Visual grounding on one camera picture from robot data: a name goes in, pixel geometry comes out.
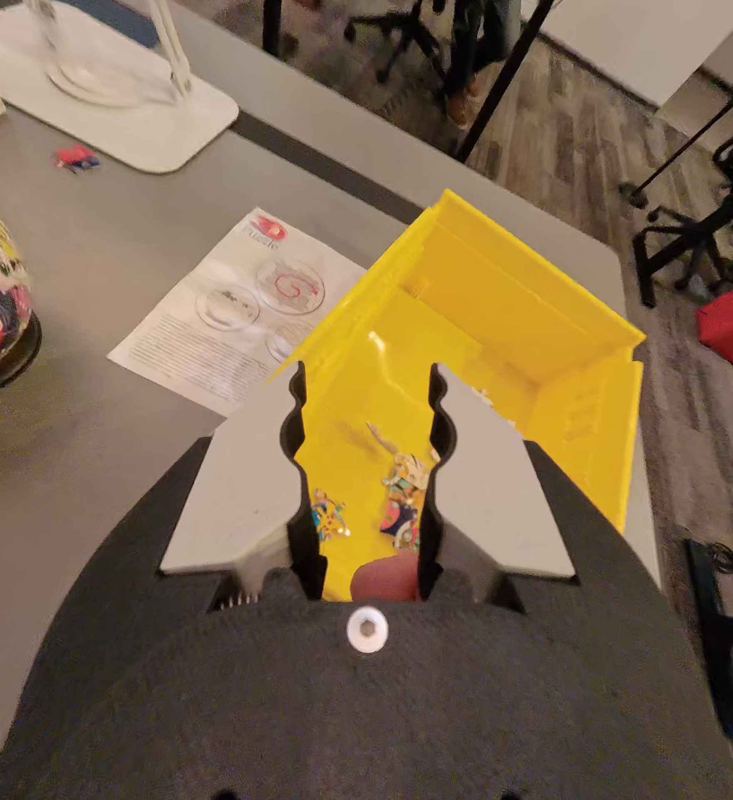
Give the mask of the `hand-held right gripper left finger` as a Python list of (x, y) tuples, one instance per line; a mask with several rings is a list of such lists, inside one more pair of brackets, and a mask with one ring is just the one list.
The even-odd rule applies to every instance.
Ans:
[(161, 559), (164, 575), (229, 573), (249, 597), (290, 568), (320, 600), (321, 554), (310, 490), (296, 455), (305, 441), (305, 365), (287, 365), (214, 431)]

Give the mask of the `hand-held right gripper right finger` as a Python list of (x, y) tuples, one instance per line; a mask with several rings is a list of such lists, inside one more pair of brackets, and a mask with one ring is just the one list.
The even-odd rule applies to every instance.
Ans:
[(576, 580), (523, 435), (443, 363), (428, 399), (438, 460), (419, 520), (421, 597), (445, 572), (465, 577), (477, 603), (497, 601), (511, 577)]

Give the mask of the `heap of puzzle pieces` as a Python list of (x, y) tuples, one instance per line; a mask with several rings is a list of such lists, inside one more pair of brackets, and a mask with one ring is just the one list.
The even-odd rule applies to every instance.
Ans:
[(333, 565), (419, 549), (419, 519), (441, 446), (430, 441), (429, 375), (313, 382), (298, 455), (308, 476), (321, 553)]

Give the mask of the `yellow plastic bin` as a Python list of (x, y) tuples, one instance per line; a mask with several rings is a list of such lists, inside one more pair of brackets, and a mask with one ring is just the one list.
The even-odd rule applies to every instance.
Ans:
[[(540, 445), (623, 535), (643, 371), (633, 352), (644, 338), (446, 191), (289, 362), (305, 365), (302, 417), (315, 381), (371, 378), (410, 388), (428, 374), (430, 388), (431, 366), (445, 364)], [(350, 601), (354, 572), (373, 559), (333, 565), (325, 557), (323, 598)]]

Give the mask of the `black round ball stand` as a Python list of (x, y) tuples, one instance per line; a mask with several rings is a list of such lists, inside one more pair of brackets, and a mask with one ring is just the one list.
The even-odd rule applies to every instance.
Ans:
[(0, 356), (0, 389), (23, 375), (38, 356), (43, 336), (36, 312), (32, 312), (28, 325), (18, 340)]

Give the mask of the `blue red puzzle piece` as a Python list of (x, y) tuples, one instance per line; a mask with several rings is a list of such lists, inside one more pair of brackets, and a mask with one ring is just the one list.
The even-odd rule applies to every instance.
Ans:
[(57, 149), (54, 153), (53, 164), (72, 174), (95, 170), (101, 165), (93, 150), (77, 144)]

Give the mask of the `person's right hand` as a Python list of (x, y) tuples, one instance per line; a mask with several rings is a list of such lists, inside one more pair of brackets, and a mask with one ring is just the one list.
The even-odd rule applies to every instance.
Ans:
[(352, 576), (350, 595), (356, 603), (373, 599), (419, 602), (418, 555), (401, 553), (362, 565)]

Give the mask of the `white instruction leaflet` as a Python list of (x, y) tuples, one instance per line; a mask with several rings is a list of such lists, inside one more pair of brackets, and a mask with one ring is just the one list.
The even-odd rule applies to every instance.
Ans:
[(108, 358), (227, 417), (293, 355), (364, 273), (257, 207)]

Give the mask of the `black office chair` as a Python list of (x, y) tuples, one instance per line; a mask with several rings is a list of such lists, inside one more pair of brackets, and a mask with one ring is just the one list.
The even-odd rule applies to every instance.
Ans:
[(701, 286), (702, 296), (716, 297), (726, 286), (733, 286), (733, 258), (722, 256), (716, 239), (724, 228), (733, 231), (733, 136), (713, 152), (712, 165), (725, 179), (724, 197), (715, 211), (696, 219), (658, 205), (649, 211), (647, 226), (633, 236), (638, 293), (646, 308), (657, 305), (654, 276), (685, 255), (689, 260), (674, 284), (677, 291), (686, 290), (694, 278), (701, 278), (700, 267), (705, 258), (716, 278)]
[(344, 39), (352, 44), (358, 28), (371, 28), (381, 33), (384, 39), (398, 32), (400, 38), (393, 48), (385, 65), (376, 69), (375, 77), (379, 85), (387, 84), (398, 59), (404, 55), (411, 44), (415, 44), (441, 81), (445, 80), (441, 45), (421, 19), (422, 1), (415, 1), (410, 10), (389, 10), (381, 15), (353, 15), (347, 19), (343, 30)]

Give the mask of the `black table leg frame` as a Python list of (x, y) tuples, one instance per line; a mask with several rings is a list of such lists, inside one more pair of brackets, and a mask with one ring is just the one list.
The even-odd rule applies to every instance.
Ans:
[(733, 575), (733, 550), (719, 542), (682, 542), (713, 708), (733, 746), (733, 616), (721, 601), (717, 575)]

